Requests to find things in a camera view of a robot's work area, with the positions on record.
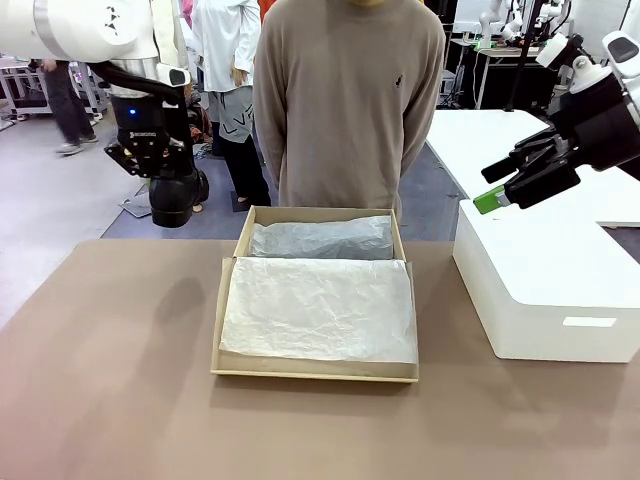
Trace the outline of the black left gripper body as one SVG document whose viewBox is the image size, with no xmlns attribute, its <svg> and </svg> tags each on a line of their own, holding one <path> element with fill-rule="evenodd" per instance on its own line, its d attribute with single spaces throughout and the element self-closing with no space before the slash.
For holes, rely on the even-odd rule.
<svg viewBox="0 0 640 480">
<path fill-rule="evenodd" d="M 163 101 L 156 96 L 111 98 L 119 142 L 150 176 L 160 175 L 162 153 L 169 143 Z"/>
</svg>

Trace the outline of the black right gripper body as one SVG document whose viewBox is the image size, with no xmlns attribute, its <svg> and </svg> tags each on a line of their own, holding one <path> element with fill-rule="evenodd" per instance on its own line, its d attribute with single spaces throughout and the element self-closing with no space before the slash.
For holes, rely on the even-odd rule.
<svg viewBox="0 0 640 480">
<path fill-rule="evenodd" d="M 549 109 L 556 133 L 567 142 L 549 162 L 554 179 L 575 179 L 587 165 L 604 171 L 639 161 L 639 122 L 614 74 L 578 93 L 566 93 Z"/>
</svg>

